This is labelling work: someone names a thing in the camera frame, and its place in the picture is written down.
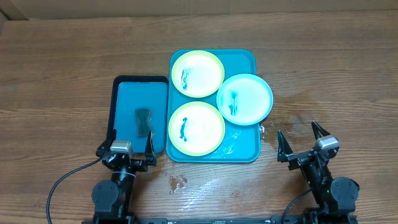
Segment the dark green scrub sponge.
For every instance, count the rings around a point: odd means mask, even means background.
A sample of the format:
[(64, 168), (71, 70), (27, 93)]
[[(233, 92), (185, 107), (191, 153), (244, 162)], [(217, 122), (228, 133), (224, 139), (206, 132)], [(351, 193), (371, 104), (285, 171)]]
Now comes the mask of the dark green scrub sponge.
[(139, 138), (146, 137), (150, 132), (153, 132), (150, 123), (152, 111), (148, 108), (139, 108), (135, 110), (135, 120), (137, 127), (137, 136)]

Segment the light blue plate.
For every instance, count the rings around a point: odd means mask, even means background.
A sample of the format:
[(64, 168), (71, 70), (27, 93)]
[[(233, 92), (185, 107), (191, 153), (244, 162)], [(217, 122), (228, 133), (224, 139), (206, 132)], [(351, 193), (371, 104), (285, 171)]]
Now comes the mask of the light blue plate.
[(241, 126), (263, 121), (271, 112), (273, 101), (270, 86), (259, 76), (247, 73), (228, 78), (216, 96), (221, 115)]

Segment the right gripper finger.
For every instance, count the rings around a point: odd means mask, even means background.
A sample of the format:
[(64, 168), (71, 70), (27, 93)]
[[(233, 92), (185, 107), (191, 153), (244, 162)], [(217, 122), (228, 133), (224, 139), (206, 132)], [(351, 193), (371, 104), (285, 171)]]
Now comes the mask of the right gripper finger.
[(311, 125), (315, 139), (319, 139), (330, 135), (330, 133), (325, 129), (323, 129), (316, 121), (312, 121)]
[(288, 162), (289, 157), (293, 156), (293, 150), (288, 144), (286, 138), (284, 137), (281, 130), (278, 130), (278, 153), (277, 153), (277, 161), (278, 162)]

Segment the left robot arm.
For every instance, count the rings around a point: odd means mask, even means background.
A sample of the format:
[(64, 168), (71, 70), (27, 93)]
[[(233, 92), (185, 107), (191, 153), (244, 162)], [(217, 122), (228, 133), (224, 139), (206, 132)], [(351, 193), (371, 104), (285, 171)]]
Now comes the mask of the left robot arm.
[(140, 223), (129, 211), (137, 172), (147, 172), (157, 165), (152, 132), (148, 133), (144, 159), (133, 158), (132, 144), (116, 139), (116, 130), (97, 148), (96, 156), (112, 171), (109, 180), (98, 182), (91, 198), (95, 205), (93, 223)]

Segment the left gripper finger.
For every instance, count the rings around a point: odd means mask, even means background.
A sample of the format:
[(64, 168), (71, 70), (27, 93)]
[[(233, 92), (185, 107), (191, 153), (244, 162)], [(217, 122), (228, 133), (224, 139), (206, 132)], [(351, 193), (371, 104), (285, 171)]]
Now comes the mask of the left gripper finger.
[(146, 148), (144, 151), (146, 159), (155, 159), (155, 151), (153, 145), (153, 134), (150, 131), (147, 137)]
[(112, 129), (107, 132), (106, 139), (98, 147), (98, 152), (106, 152), (110, 150), (113, 141), (116, 139), (117, 131)]

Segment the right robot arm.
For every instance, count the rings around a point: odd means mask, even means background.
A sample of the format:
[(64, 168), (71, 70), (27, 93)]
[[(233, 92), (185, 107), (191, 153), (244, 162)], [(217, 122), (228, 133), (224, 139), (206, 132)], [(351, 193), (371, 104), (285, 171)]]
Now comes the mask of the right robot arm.
[[(336, 137), (312, 121), (315, 145), (306, 152), (294, 154), (282, 131), (277, 133), (277, 161), (287, 162), (289, 170), (300, 169), (309, 189), (293, 199), (283, 214), (272, 219), (273, 223), (357, 223), (352, 216), (356, 209), (359, 184), (347, 177), (333, 178), (327, 165), (340, 148)], [(301, 216), (288, 216), (290, 208), (306, 194), (311, 193), (317, 206), (306, 208)]]

